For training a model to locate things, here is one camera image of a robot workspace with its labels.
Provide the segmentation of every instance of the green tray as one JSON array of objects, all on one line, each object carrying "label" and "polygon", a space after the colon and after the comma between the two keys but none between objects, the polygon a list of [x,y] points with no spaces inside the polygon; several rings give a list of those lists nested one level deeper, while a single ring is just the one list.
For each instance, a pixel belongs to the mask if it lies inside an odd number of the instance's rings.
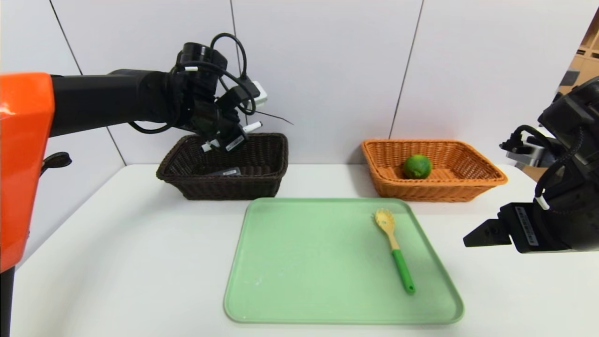
[{"label": "green tray", "polygon": [[[408,295],[373,214],[389,209]],[[246,211],[225,294],[240,323],[449,324],[464,304],[409,206],[391,198],[260,198]]]}]

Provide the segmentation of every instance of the spatula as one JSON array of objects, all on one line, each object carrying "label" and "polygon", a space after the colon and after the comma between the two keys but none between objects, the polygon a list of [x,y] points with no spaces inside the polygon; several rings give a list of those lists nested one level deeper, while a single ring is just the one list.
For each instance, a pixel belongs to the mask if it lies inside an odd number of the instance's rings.
[{"label": "spatula", "polygon": [[391,244],[391,254],[393,254],[397,269],[400,271],[401,280],[404,284],[406,292],[408,294],[415,293],[416,287],[414,286],[414,281],[412,281],[410,271],[408,270],[404,256],[401,253],[400,245],[397,243],[397,240],[395,240],[395,235],[393,234],[395,231],[395,220],[393,219],[393,214],[388,209],[378,209],[374,215],[374,218],[377,225],[379,225],[379,227],[387,234],[387,237],[389,238],[389,243]]}]

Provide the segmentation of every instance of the orange robot base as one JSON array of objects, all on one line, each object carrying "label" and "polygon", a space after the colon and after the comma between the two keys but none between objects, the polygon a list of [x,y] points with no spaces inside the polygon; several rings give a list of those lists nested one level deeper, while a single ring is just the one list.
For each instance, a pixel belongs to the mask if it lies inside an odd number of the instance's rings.
[{"label": "orange robot base", "polygon": [[0,272],[23,257],[54,107],[50,75],[0,75]]}]

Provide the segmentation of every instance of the green lime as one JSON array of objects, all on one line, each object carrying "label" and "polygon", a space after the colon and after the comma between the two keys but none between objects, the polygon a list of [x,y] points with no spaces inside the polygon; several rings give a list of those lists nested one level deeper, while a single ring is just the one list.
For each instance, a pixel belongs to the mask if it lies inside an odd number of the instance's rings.
[{"label": "green lime", "polygon": [[408,179],[425,179],[431,170],[431,160],[424,155],[413,155],[404,163],[404,173]]}]

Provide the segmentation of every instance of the wicker basket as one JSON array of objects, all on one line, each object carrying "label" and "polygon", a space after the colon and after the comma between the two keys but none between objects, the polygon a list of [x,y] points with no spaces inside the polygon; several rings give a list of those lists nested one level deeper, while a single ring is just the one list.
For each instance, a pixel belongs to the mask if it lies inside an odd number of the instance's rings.
[{"label": "wicker basket", "polygon": [[[382,140],[362,143],[376,191],[382,197],[413,201],[470,201],[507,182],[472,146],[456,140]],[[406,179],[403,163],[421,154],[432,161],[426,179]]]},{"label": "wicker basket", "polygon": [[[283,134],[251,134],[230,154],[204,152],[205,140],[185,136],[158,167],[158,179],[173,184],[189,200],[253,200],[274,197],[287,171],[288,144]],[[207,176],[239,167],[241,176]]]}]

